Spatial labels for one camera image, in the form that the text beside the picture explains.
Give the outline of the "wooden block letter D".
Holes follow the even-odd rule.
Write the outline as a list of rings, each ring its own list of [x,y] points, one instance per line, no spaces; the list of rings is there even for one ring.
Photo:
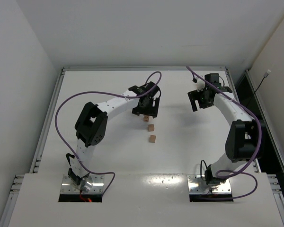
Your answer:
[[[143,116],[143,121],[144,121],[144,122],[148,122],[149,119],[150,119],[150,117],[149,117],[148,115],[144,115],[144,116]]]

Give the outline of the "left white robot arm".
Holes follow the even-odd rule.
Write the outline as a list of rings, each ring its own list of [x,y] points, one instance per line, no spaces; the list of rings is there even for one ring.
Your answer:
[[[140,87],[132,86],[108,101],[98,104],[88,102],[84,105],[75,123],[75,154],[66,155],[70,164],[68,175],[75,185],[81,185],[84,178],[88,177],[91,157],[96,145],[105,136],[108,121],[130,109],[134,115],[156,118],[160,98],[155,96],[160,93],[160,88],[155,83],[148,82]]]

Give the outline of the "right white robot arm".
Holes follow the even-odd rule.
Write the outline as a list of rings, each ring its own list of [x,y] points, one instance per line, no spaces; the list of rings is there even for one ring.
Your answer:
[[[218,73],[206,74],[201,79],[193,77],[193,82],[197,89],[188,92],[192,110],[214,106],[230,126],[224,154],[206,167],[204,173],[203,180],[207,185],[218,185],[232,175],[240,174],[250,162],[262,156],[265,126],[236,101],[233,91],[221,84]]]

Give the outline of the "plain wooden block upper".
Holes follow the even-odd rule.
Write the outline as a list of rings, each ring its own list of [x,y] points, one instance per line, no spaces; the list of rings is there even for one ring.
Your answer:
[[[149,131],[149,132],[155,131],[154,124],[149,124],[149,125],[148,125],[148,131]]]

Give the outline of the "plain wooden block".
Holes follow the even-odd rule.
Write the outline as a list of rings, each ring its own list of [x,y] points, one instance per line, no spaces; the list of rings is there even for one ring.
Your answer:
[[[155,143],[156,142],[156,135],[150,135],[149,142],[150,143]]]
[[[149,132],[155,131],[154,124],[149,124],[149,125],[148,125],[148,131],[149,131]]]

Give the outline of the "plain wooden block lower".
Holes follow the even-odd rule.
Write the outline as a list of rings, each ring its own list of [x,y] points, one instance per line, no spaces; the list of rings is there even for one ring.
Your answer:
[[[150,135],[149,142],[150,143],[155,143],[156,142],[156,135]]]

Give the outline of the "aluminium table frame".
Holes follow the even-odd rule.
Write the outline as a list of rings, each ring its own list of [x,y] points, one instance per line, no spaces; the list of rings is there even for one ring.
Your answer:
[[[15,179],[0,225],[5,227],[284,227],[284,198],[276,178],[257,163],[250,176],[230,180],[233,202],[190,202],[187,175],[224,152],[228,123],[214,107],[192,112],[195,89],[183,67],[160,67],[162,97],[149,143],[147,124],[130,111],[114,118],[97,146],[91,169],[115,172],[101,202],[59,202],[68,170],[67,147],[54,128],[60,104],[89,90],[122,93],[155,67],[68,68],[55,85],[29,173]]]

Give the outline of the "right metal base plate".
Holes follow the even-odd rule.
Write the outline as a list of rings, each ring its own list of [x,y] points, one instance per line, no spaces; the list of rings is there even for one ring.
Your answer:
[[[218,184],[206,184],[200,175],[187,175],[190,195],[231,195],[230,181]]]

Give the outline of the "metal base plate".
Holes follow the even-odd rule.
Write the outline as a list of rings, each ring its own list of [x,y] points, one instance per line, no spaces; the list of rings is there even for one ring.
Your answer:
[[[79,185],[69,177],[64,175],[62,178],[61,194],[88,194],[97,195],[104,192],[104,176],[103,175],[89,175],[84,177]]]
[[[231,195],[230,181],[218,184],[206,184],[200,175],[187,175],[190,195]]]

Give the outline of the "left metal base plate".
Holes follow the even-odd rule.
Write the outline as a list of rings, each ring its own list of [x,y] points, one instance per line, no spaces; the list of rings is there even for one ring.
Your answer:
[[[104,192],[104,176],[103,175],[89,175],[84,177],[79,185],[69,177],[64,175],[62,178],[61,194],[88,194],[97,195]]]

